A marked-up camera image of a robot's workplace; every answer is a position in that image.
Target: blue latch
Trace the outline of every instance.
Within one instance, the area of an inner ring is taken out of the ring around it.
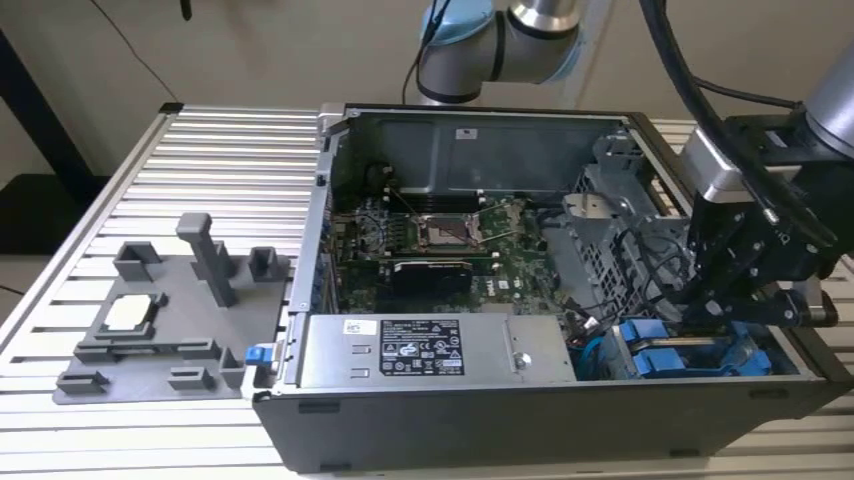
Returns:
[[[619,326],[626,343],[646,338],[670,338],[665,322],[657,318],[635,318],[626,320]]]
[[[255,345],[246,349],[246,364],[268,367],[272,365],[272,348]]]

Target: power supply label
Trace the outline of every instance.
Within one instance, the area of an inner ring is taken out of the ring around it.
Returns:
[[[386,376],[464,375],[459,320],[383,320],[379,371]]]

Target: metal table surface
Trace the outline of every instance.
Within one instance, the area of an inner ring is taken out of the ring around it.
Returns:
[[[315,119],[314,111],[211,107],[157,116],[0,326],[0,473],[59,480],[298,477],[280,465],[246,400],[60,407],[51,391],[109,290],[111,256],[124,241],[190,253],[172,238],[177,217],[206,211],[230,252],[263,244],[296,256],[318,153]],[[693,123],[655,125],[678,151]],[[854,264],[841,264],[825,289],[843,322],[821,334],[854,371],[853,281]],[[850,480],[854,395],[802,420],[767,423],[710,459],[420,470],[384,478],[665,477]]]

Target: cable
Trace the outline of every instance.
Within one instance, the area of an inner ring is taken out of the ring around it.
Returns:
[[[112,25],[112,28],[116,31],[116,33],[119,34],[119,36],[121,37],[121,40],[124,40],[124,44],[128,46],[128,50],[131,50],[131,54],[133,55],[133,57],[136,58],[139,63],[143,64],[143,67],[145,67],[145,70],[148,70],[148,73],[151,73],[151,75],[155,77],[157,82],[160,82],[160,85],[163,85],[163,88],[165,89],[165,91],[169,93],[169,96],[172,97],[172,101],[177,102],[177,95],[175,95],[175,92],[172,92],[172,89],[169,88],[169,86],[165,84],[165,82],[160,78],[160,75],[157,75],[157,73],[153,71],[153,69],[145,63],[145,60],[143,60],[141,57],[139,56],[139,54],[136,53],[136,50],[133,49],[133,45],[131,44],[131,41],[128,40],[128,37],[125,37],[124,33],[121,33],[121,29],[119,28],[119,25],[116,25],[116,22],[112,21],[112,18],[109,17],[109,15],[107,14],[107,12],[101,8],[101,6],[99,5],[97,1],[96,0],[89,0],[89,3],[95,6],[95,8],[97,8],[97,11],[101,12],[101,15],[104,16],[104,18],[109,22],[109,25]]]
[[[427,26],[424,28],[424,36],[422,37],[422,44],[418,47],[418,53],[415,54],[415,61],[410,66],[410,70],[406,72],[406,78],[403,80],[403,87],[400,88],[400,104],[406,105],[406,89],[410,85],[410,80],[412,79],[412,73],[415,73],[415,79],[420,81],[420,63],[422,57],[424,55],[424,50],[427,49],[427,45],[432,41],[436,36],[436,30],[439,29],[439,25],[442,25],[442,19],[444,18],[444,12],[448,9],[448,5],[451,4],[451,0],[444,0],[444,4],[439,9],[439,13],[436,14],[436,4],[438,0],[432,0],[432,4],[430,7],[430,20],[427,21]]]
[[[7,292],[13,293],[15,295],[20,295],[21,297],[24,296],[24,292],[21,292],[16,288],[7,287],[5,285],[0,285],[0,290],[5,290]]]
[[[771,105],[773,107],[786,108],[794,110],[801,106],[801,102],[794,100],[786,100],[785,98],[771,97],[769,95],[759,95],[758,93],[745,92],[733,88],[711,83],[709,80],[703,80],[698,76],[694,76],[694,83],[699,88],[715,92],[718,95],[726,97],[738,98],[746,102],[759,103],[762,105]]]
[[[682,102],[713,144],[739,168],[745,187],[762,207],[769,223],[777,225],[783,218],[793,225],[795,233],[814,246],[821,249],[835,246],[835,234],[818,220],[789,186],[766,170],[757,153],[730,138],[723,121],[693,81],[662,0],[641,0],[641,8],[658,55]]]

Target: black pole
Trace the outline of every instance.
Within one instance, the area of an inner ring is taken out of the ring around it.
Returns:
[[[0,30],[0,93],[56,178],[79,205],[95,200],[100,185],[15,49]]]

